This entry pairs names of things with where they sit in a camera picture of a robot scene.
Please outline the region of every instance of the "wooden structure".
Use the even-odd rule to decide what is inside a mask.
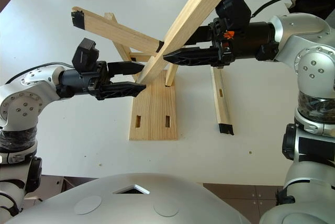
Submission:
[[[124,61],[147,61],[137,83],[147,88],[133,99],[130,140],[176,140],[174,77],[177,65],[169,64],[163,56],[185,44],[221,0],[188,0],[176,20],[160,41],[119,24],[112,13],[105,17],[79,7],[83,21],[81,28],[113,41]],[[131,52],[130,48],[141,51]]]

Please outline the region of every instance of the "wooden stick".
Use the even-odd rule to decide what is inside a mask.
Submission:
[[[148,62],[149,59],[151,58],[151,55],[148,55],[143,52],[131,52],[130,58],[136,62]]]
[[[76,27],[150,55],[156,55],[162,44],[157,39],[79,7],[72,8],[72,21]]]
[[[234,135],[228,112],[228,103],[225,97],[226,92],[222,72],[220,69],[214,67],[210,67],[210,72],[213,82],[216,117],[220,132]]]
[[[181,48],[220,1],[188,0],[166,33],[163,47],[155,58],[150,58],[137,82],[141,84],[152,82],[168,63],[164,61],[163,56]]]
[[[169,63],[169,68],[167,69],[165,77],[165,86],[171,86],[173,84],[177,70],[178,70],[177,64]]]
[[[113,13],[105,13],[104,18],[117,23],[117,20],[116,20]],[[131,61],[131,58],[130,58],[130,55],[129,55],[131,53],[131,50],[128,46],[124,46],[124,45],[119,44],[119,43],[114,42],[114,41],[113,41],[113,44],[114,44],[117,52],[119,52],[122,60]],[[138,78],[138,75],[139,75],[139,73],[132,75],[132,77],[134,78],[135,81]]]

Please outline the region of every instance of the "wood grain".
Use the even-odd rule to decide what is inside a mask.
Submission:
[[[117,20],[116,20],[113,13],[105,13],[104,18],[117,23]],[[124,46],[124,45],[122,45],[120,43],[117,43],[117,42],[114,42],[114,41],[113,41],[113,44],[114,44],[117,52],[119,52],[122,60],[131,61],[131,58],[130,58],[130,55],[129,55],[131,53],[131,49],[128,46]],[[132,75],[132,77],[134,78],[135,81],[136,81],[138,75],[139,75],[138,73]]]
[[[167,69],[166,77],[165,77],[165,86],[172,85],[174,81],[174,77],[176,76],[177,70],[178,70],[177,64],[169,63],[169,68]]]
[[[166,33],[163,47],[155,58],[150,58],[138,77],[137,83],[152,82],[167,65],[163,56],[181,48],[220,1],[188,0]]]
[[[213,83],[214,103],[218,124],[231,125],[221,70],[210,67],[210,72]]]
[[[150,55],[157,54],[159,40],[118,24],[115,21],[105,19],[88,10],[73,7],[72,11],[81,11],[84,13],[85,30],[138,51]]]
[[[151,55],[143,52],[131,52],[130,58],[135,58],[136,62],[148,62]]]
[[[165,75],[133,99],[130,140],[177,140],[175,86],[165,87]]]

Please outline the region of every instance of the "black robot arm segment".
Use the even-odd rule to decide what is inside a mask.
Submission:
[[[99,51],[94,47],[94,41],[84,38],[72,59],[75,70],[65,70],[59,75],[59,85],[56,89],[61,98],[80,94],[90,94],[98,100],[124,96],[136,97],[145,89],[146,86],[142,84],[110,81],[116,74],[136,74],[143,69],[144,65],[135,62],[97,61]]]
[[[250,10],[244,0],[222,0],[216,7],[219,16],[208,26],[199,27],[185,45],[210,42],[208,49],[182,48],[164,56],[178,65],[222,67],[235,59],[274,60],[278,53],[275,29],[268,23],[250,23]]]

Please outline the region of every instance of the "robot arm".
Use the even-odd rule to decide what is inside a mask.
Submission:
[[[274,16],[250,23],[241,0],[223,0],[219,18],[199,27],[186,44],[211,41],[208,49],[183,48],[164,59],[179,65],[218,68],[236,59],[283,62],[297,74],[299,96],[295,124],[289,124],[282,152],[293,160],[279,206],[261,223],[332,223],[335,219],[335,31],[310,14]]]
[[[90,94],[98,100],[136,97],[145,85],[112,83],[116,74],[136,74],[134,62],[97,61],[95,42],[83,39],[73,57],[74,69],[46,66],[0,87],[0,223],[20,212],[23,198],[39,186],[41,158],[37,151],[38,115],[51,102]]]

